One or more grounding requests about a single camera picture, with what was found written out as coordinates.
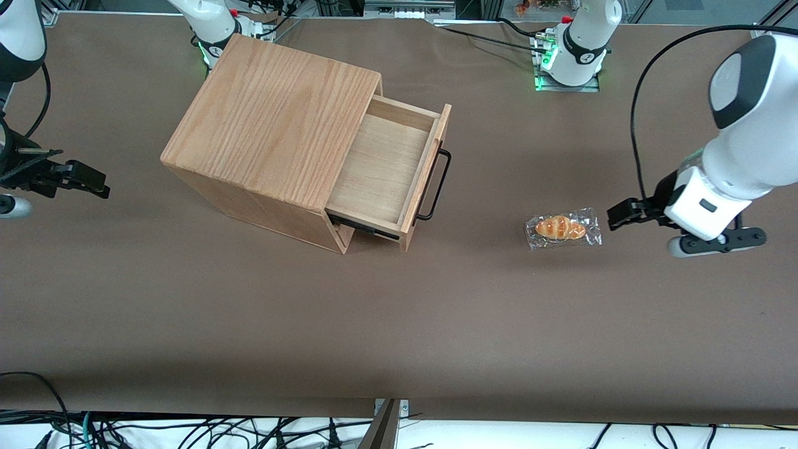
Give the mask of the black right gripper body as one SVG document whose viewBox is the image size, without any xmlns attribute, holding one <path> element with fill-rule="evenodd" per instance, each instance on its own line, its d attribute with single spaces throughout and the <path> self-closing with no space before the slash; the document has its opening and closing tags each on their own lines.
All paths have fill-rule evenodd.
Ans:
<svg viewBox="0 0 798 449">
<path fill-rule="evenodd" d="M 60 176 L 55 171 L 59 164 L 51 161 L 51 157 L 60 155 L 62 150 L 41 148 L 31 139 L 11 130 L 4 119 L 1 124 L 2 188 L 34 191 L 34 179 L 37 176 Z"/>
</svg>

